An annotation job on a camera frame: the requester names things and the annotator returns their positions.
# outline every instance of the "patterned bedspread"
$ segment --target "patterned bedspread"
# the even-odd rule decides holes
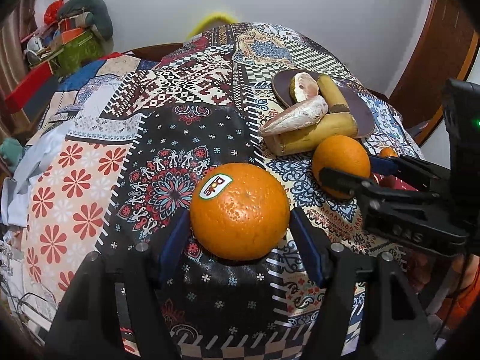
[[[70,77],[42,127],[73,119],[60,154],[34,187],[22,240],[32,279],[60,302],[87,252],[110,256],[148,242],[178,207],[189,206],[198,180],[228,162],[270,172],[291,206],[303,207],[332,240],[357,253],[390,251],[400,262],[397,245],[361,230],[354,199],[338,202],[320,190],[311,152],[277,158],[258,136],[283,109],[271,80],[287,68],[357,81],[317,43],[264,23],[203,32],[157,66],[124,55]],[[108,95],[96,113],[83,106],[100,93]],[[375,120],[373,134],[362,139],[369,152],[392,146],[421,156],[392,107],[366,89],[359,95]],[[293,359],[324,293],[309,280],[290,232],[261,261],[241,266],[217,261],[191,237],[159,307],[184,359]],[[122,285],[117,295],[126,349],[137,352]],[[358,335],[363,299],[359,283],[346,342]]]

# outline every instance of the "metal screw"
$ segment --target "metal screw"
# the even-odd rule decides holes
[[[393,261],[393,254],[389,251],[384,251],[382,253],[382,258],[387,262]]]
[[[330,249],[335,253],[340,253],[343,252],[345,246],[343,246],[340,242],[334,242],[332,245],[330,245]]]
[[[97,251],[91,251],[90,253],[87,254],[87,259],[90,261],[95,261],[98,257],[100,256],[100,253]]]
[[[138,244],[135,245],[136,251],[147,251],[148,250],[148,244],[146,242],[139,242]]]
[[[370,207],[372,207],[374,210],[380,209],[380,203],[378,200],[370,200]]]

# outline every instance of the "dole sticker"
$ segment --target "dole sticker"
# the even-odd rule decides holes
[[[222,192],[232,181],[233,179],[230,176],[221,173],[212,176],[200,190],[199,196],[205,200],[212,199]]]

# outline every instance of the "plate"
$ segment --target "plate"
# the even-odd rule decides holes
[[[292,98],[290,97],[290,82],[297,73],[306,72],[310,74],[316,81],[319,73],[311,72],[302,69],[288,69],[283,70],[275,74],[272,80],[272,90],[277,99],[285,105],[285,107],[291,107],[293,105]],[[358,95],[358,93],[365,92],[365,88],[355,81],[349,79],[341,79],[338,77],[332,77],[332,80],[337,84],[340,92],[345,97],[345,100],[350,108],[350,113],[353,115],[358,125],[358,134],[355,137],[366,138],[375,128],[374,117],[371,111],[364,102],[364,100]]]

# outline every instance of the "orange fruit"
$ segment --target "orange fruit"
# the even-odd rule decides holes
[[[384,147],[383,149],[380,150],[380,153],[378,154],[379,157],[385,158],[385,157],[398,157],[397,152],[395,151],[394,148],[392,147]]]
[[[200,180],[191,197],[195,237],[209,252],[228,260],[265,256],[285,235],[289,219],[283,186],[249,163],[215,168]]]
[[[363,146],[353,138],[345,135],[333,135],[321,142],[313,154],[311,169],[318,184],[321,182],[318,173],[323,167],[330,167],[368,178],[370,176],[370,160]],[[338,199],[350,199],[347,195],[332,188],[322,187],[325,192]]]

